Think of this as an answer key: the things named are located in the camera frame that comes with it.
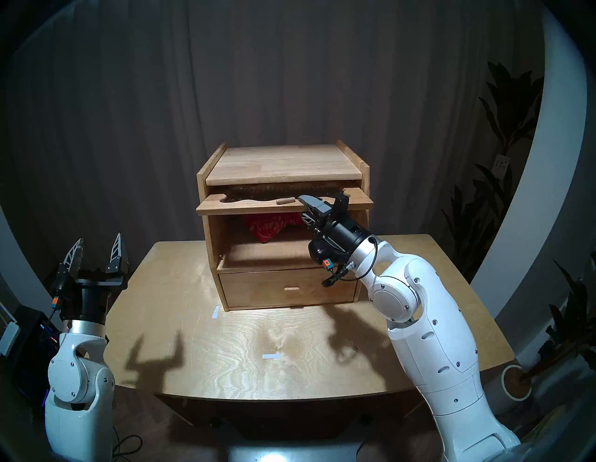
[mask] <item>red fabric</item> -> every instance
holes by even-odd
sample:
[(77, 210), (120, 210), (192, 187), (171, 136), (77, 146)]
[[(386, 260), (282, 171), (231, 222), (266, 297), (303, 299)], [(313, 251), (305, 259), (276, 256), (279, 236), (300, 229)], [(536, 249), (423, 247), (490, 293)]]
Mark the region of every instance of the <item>red fabric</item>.
[(251, 213), (242, 217), (250, 232), (263, 244), (274, 238), (287, 225), (302, 224), (302, 218), (298, 212)]

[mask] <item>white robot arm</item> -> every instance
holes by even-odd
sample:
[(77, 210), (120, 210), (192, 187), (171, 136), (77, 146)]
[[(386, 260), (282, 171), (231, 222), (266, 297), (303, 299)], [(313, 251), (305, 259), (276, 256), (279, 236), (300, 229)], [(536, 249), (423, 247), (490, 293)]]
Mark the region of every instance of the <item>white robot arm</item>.
[(104, 361), (105, 315), (110, 293), (127, 287), (128, 259), (118, 234), (106, 271), (81, 271), (79, 278), (82, 244), (70, 249), (51, 289), (63, 330), (48, 366), (45, 431), (52, 450), (70, 461), (108, 462), (114, 375)]
[[(311, 196), (299, 198), (307, 208), (304, 222), (319, 236), (309, 245), (311, 257), (326, 266), (339, 263), (324, 286), (350, 269), (366, 286), (372, 305), (387, 320), (403, 369), (433, 413), (444, 459), (479, 462), (518, 445), (486, 402), (476, 342), (434, 268), (359, 227), (347, 214), (347, 198), (340, 196), (333, 208)], [(390, 262), (380, 276), (372, 272), (377, 262)], [(415, 319), (418, 309), (421, 315)]]

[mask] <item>curtain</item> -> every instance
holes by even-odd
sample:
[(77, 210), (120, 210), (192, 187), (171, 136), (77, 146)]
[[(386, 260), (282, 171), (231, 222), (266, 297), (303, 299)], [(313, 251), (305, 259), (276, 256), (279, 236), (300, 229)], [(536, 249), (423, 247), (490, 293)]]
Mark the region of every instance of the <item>curtain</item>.
[(4, 70), (2, 174), (56, 262), (83, 237), (104, 266), (120, 231), (136, 266), (157, 241), (203, 238), (195, 175), (221, 142), (340, 138), (371, 166), (372, 231), (448, 246), (440, 209), (497, 147), (487, 60), (543, 73), (539, 7), (80, 0)]

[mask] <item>table top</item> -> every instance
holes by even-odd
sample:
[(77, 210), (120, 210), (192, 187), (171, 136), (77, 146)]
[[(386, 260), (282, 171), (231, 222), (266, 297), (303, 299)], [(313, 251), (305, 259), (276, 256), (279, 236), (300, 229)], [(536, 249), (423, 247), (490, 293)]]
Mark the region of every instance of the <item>table top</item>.
[(361, 179), (334, 144), (227, 148), (207, 176), (207, 186)]
[[(480, 369), (514, 358), (478, 296), (425, 234), (381, 236), (428, 260), (459, 305)], [(321, 399), (412, 388), (384, 318), (357, 303), (224, 312), (204, 241), (158, 242), (107, 316), (118, 385), (212, 399)]]

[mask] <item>cable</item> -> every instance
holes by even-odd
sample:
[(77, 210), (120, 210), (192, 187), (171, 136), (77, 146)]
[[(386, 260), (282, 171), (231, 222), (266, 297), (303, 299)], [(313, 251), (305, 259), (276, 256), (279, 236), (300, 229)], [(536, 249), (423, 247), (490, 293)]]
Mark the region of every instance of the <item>cable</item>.
[[(141, 448), (143, 447), (143, 438), (141, 438), (139, 435), (128, 435), (127, 437), (120, 440), (120, 436), (118, 435), (118, 431), (116, 430), (116, 427), (112, 426), (112, 428), (114, 429), (114, 433), (116, 434), (116, 438), (118, 439), (118, 444), (116, 444), (116, 446), (114, 446), (114, 448), (112, 449), (112, 462), (115, 462), (120, 457), (122, 457), (124, 460), (128, 460), (130, 462), (130, 459), (128, 459), (126, 456), (135, 454), (141, 450)], [(116, 452), (116, 450), (118, 448), (120, 448), (122, 443), (124, 443), (124, 441), (126, 441), (129, 438), (138, 438), (139, 439), (139, 445), (137, 446), (137, 448), (133, 449), (132, 451), (127, 451), (127, 452)]]
[(343, 279), (343, 278), (340, 278), (339, 279), (340, 281), (344, 281), (345, 283), (351, 283), (351, 282), (354, 282), (354, 281), (359, 281), (360, 279), (362, 279), (368, 273), (371, 272), (371, 269), (373, 268), (375, 262), (377, 261), (378, 244), (377, 244), (377, 240), (374, 237), (369, 237), (368, 238), (368, 242), (372, 242), (374, 244), (374, 258), (372, 259), (371, 266), (367, 269), (366, 273), (364, 273), (362, 276), (359, 276), (359, 277), (354, 278), (354, 279)]

